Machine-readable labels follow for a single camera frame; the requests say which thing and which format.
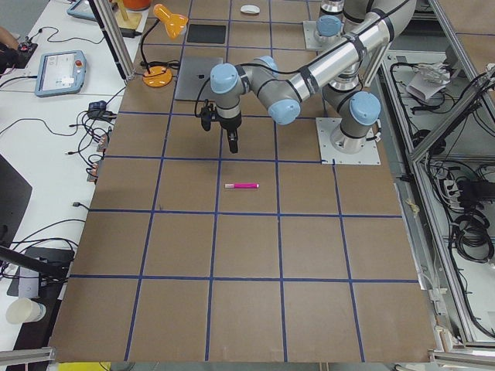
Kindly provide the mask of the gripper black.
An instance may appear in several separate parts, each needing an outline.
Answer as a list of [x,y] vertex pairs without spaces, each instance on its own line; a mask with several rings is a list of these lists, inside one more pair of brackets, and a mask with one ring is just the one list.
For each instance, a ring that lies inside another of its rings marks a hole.
[[238,133],[237,128],[227,128],[227,142],[229,145],[230,152],[232,154],[237,154],[238,150]]

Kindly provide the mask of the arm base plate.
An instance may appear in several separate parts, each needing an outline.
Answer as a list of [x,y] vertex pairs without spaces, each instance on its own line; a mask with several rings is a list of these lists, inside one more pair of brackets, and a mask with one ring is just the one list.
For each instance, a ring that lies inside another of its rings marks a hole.
[[336,43],[343,30],[338,18],[324,18],[317,21],[304,21],[303,32],[307,50],[323,51]]
[[380,165],[376,134],[367,126],[363,138],[350,138],[341,131],[340,117],[318,117],[316,131],[320,161],[324,165]]

